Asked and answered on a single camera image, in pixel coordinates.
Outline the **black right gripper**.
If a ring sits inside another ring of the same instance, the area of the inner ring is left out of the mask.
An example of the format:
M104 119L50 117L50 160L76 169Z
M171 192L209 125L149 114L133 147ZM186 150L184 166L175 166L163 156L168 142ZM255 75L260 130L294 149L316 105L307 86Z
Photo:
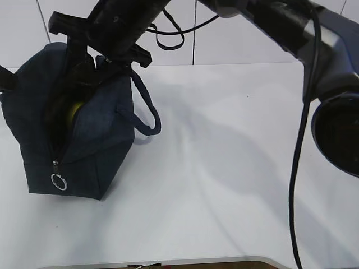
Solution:
M110 61L137 62L148 67L150 52L136 44L153 21L151 1L99 1L87 18L54 11L49 32L67 38L66 72L83 71L87 47Z

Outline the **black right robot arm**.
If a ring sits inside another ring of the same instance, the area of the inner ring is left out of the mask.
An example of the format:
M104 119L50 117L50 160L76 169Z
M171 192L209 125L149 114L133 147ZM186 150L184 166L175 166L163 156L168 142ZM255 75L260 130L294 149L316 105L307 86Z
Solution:
M147 67L136 42L154 31L167 1L99 1L89 17L54 12L52 34L64 34L115 61ZM304 66L303 98L318 99L312 136L326 159L358 176L358 24L312 1L204 1L216 17L242 15Z

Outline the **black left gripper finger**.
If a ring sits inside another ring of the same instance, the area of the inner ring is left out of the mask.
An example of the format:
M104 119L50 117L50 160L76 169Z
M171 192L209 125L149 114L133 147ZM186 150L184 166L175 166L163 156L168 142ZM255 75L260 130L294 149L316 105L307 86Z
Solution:
M0 89L1 92L12 91L16 88L17 76L8 69L0 66Z

